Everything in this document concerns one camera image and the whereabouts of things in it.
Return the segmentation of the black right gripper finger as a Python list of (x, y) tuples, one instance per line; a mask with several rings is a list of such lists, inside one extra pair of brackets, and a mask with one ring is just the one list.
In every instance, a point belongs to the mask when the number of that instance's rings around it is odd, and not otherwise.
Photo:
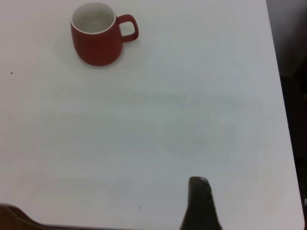
[(189, 179), (188, 207), (183, 218), (182, 230), (220, 230), (212, 189), (204, 177)]

